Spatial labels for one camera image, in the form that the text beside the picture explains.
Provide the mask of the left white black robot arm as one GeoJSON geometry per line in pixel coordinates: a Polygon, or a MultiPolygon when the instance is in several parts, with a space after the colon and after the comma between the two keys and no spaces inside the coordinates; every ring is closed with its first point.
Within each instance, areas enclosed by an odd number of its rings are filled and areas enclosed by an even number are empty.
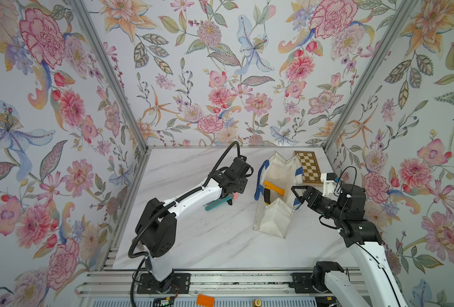
{"type": "Polygon", "coordinates": [[[146,270],[145,278],[159,293],[173,286],[174,269],[160,260],[174,246],[178,222],[200,208],[231,205],[235,194],[242,194],[253,167],[247,157],[235,157],[230,166],[216,166],[206,180],[191,190],[166,201],[151,199],[135,228],[128,250],[129,258],[142,258],[137,271],[146,270]]]}

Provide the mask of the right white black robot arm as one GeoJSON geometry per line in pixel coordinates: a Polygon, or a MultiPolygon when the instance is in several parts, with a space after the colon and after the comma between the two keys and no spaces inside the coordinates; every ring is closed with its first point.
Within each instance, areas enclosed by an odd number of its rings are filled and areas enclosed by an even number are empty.
{"type": "Polygon", "coordinates": [[[293,186],[291,191],[301,204],[334,222],[333,228],[359,267],[371,302],[366,302],[337,262],[317,262],[311,276],[302,282],[304,286],[317,293],[333,294],[342,306],[407,306],[386,258],[382,237],[364,217],[365,189],[342,184],[337,200],[310,185],[293,186]]]}

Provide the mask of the white Doraemon canvas pouch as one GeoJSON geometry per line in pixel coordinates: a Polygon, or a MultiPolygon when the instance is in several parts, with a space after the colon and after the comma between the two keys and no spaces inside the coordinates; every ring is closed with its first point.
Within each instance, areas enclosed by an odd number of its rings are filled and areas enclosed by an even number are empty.
{"type": "Polygon", "coordinates": [[[302,166],[298,157],[293,156],[286,159],[280,153],[274,152],[268,160],[264,161],[258,171],[256,181],[257,207],[253,229],[284,239],[287,236],[293,214],[301,205],[291,188],[301,184],[302,166]],[[263,200],[265,181],[285,190],[284,196],[271,191],[272,202],[269,206],[266,206],[263,200]]]}

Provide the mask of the teal art knife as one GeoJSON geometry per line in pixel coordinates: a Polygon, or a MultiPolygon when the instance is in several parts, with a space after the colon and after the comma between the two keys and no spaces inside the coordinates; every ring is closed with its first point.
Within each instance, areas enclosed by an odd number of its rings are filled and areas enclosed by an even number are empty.
{"type": "Polygon", "coordinates": [[[232,200],[233,200],[233,195],[229,194],[228,196],[212,201],[205,206],[205,211],[211,211],[215,209],[216,207],[222,205],[223,203],[227,203],[228,205],[232,205],[232,200]]]}

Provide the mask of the black yellow utility knife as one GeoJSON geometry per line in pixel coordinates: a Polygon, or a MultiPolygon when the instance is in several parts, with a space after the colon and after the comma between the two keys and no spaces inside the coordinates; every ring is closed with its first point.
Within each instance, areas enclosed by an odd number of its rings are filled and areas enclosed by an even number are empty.
{"type": "Polygon", "coordinates": [[[271,204],[271,190],[270,189],[265,189],[263,192],[263,200],[266,204],[266,206],[269,206],[271,204]]]}

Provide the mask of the yellow slim art knife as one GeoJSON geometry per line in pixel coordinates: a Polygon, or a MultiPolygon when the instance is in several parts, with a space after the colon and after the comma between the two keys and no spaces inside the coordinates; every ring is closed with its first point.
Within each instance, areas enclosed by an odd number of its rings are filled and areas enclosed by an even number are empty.
{"type": "Polygon", "coordinates": [[[264,182],[264,185],[265,185],[265,189],[268,189],[268,190],[271,190],[271,191],[274,191],[275,193],[278,193],[280,196],[284,196],[285,194],[285,190],[278,187],[277,185],[269,182],[269,181],[265,181],[264,182]]]}

